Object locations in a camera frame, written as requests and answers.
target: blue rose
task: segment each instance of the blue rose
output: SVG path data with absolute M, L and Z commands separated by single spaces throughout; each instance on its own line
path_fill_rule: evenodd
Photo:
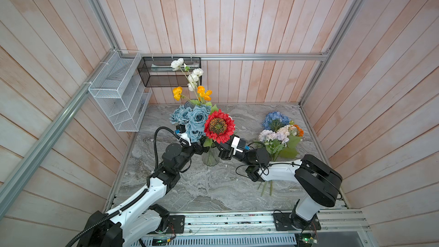
M 189 113 L 192 111 L 191 108 L 182 108 L 177 115 L 178 123 L 182 125 L 187 125 L 189 123 Z
M 180 107 L 175 109 L 175 111 L 170 115 L 171 117 L 169 119 L 171 120 L 172 124 L 178 123 L 178 116 L 179 116 L 181 110 L 183 110 L 183 109 L 184 109 L 184 107 L 183 107 L 183 105 L 181 105 Z
M 189 136 L 190 142 L 197 142 L 203 135 L 206 135 L 204 128 L 200 131 L 197 127 L 193 128 L 191 124 L 186 125 L 186 133 Z
M 205 106 L 195 106 L 189 113 L 189 124 L 191 127 L 199 128 L 199 131 L 204 131 L 204 124 L 209 117 L 209 112 Z

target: red sunflower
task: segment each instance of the red sunflower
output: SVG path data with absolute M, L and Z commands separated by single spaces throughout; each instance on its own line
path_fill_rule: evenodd
M 211 113 L 204 124 L 206 136 L 218 143 L 227 142 L 234 131 L 234 121 L 221 110 Z

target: wooden wall panel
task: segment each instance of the wooden wall panel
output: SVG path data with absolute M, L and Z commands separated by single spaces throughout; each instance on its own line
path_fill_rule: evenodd
M 353 0 L 99 1 L 122 49 L 278 53 L 326 51 Z M 140 34 L 148 46 L 134 37 Z M 202 67 L 213 102 L 298 102 L 318 64 L 207 61 Z M 177 102 L 171 88 L 153 92 L 150 103 Z
M 87 0 L 0 0 L 0 7 L 3 184 L 110 43 Z M 102 210 L 128 141 L 88 99 L 0 221 L 2 246 L 66 244 Z
M 380 246 L 438 241 L 438 3 L 367 0 L 304 105 Z

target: wire mesh shelf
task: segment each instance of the wire mesh shelf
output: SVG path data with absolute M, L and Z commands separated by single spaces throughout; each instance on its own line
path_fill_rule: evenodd
M 137 132 L 152 92 L 144 92 L 145 85 L 136 72 L 139 52 L 122 57 L 119 52 L 123 51 L 113 53 L 89 91 L 117 131 Z
M 172 57 L 142 57 L 139 67 L 137 68 L 142 77 L 145 87 L 177 87 L 187 86 L 186 76 L 194 69 L 201 67 L 201 58 L 199 57 L 182 57 L 184 63 L 189 66 L 189 71 L 173 71 L 170 64 L 177 58 Z
M 123 56 L 126 50 L 117 50 L 110 57 L 105 67 L 99 72 L 89 87 L 95 98 L 122 98 L 122 95 L 140 63 L 141 57 L 136 51 L 135 56 Z

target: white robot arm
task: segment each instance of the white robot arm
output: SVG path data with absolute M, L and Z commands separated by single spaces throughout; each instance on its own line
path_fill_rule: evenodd
M 200 143 L 181 141 L 185 139 L 181 135 L 175 136 L 180 144 L 168 145 L 162 155 L 163 161 L 156 165 L 149 184 L 106 214 L 93 214 L 82 234 L 76 237 L 80 239 L 78 247 L 127 247 L 147 233 L 164 231 L 167 228 L 169 212 L 156 205 L 156 201 L 175 186 L 180 172 L 185 172 L 182 169 L 194 154 L 202 154 L 209 149 Z M 270 156 L 264 147 L 250 149 L 235 135 L 227 143 L 216 143 L 216 146 L 220 150 L 219 157 L 223 160 L 233 157 L 247 164 L 246 173 L 253 181 L 287 180 L 299 182 L 304 187 L 307 194 L 296 203 L 290 214 L 292 225 L 296 229 L 307 227 L 323 206 L 333 207 L 335 204 L 342 178 L 312 155 L 305 155 L 302 160 L 270 162 Z

